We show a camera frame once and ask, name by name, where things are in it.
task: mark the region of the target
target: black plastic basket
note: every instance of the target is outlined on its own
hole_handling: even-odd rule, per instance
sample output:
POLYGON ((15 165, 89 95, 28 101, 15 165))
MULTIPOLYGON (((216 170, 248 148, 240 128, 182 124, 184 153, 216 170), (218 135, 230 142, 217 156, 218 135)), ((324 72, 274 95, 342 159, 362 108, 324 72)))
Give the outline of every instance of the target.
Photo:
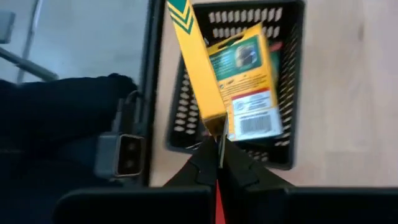
MULTIPOLYGON (((284 133, 262 144, 236 142, 265 166, 291 169, 299 100, 304 3, 285 1, 221 2, 194 5, 201 33, 209 45, 239 33, 258 22, 268 39, 282 41, 277 94, 284 133)), ((181 59, 167 135, 172 151, 193 152, 201 142, 199 111, 181 59)))

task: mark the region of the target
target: light wood floor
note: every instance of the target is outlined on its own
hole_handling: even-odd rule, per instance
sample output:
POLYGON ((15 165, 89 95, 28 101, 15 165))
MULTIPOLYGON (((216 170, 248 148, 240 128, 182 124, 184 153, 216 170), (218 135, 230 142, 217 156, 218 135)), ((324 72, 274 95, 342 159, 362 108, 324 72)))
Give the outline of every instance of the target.
MULTIPOLYGON (((152 185, 189 158, 165 148, 180 52, 168 12, 164 21, 152 185)), ((397 27, 396 0, 307 1, 295 167, 276 174, 296 185, 398 186, 397 27)))

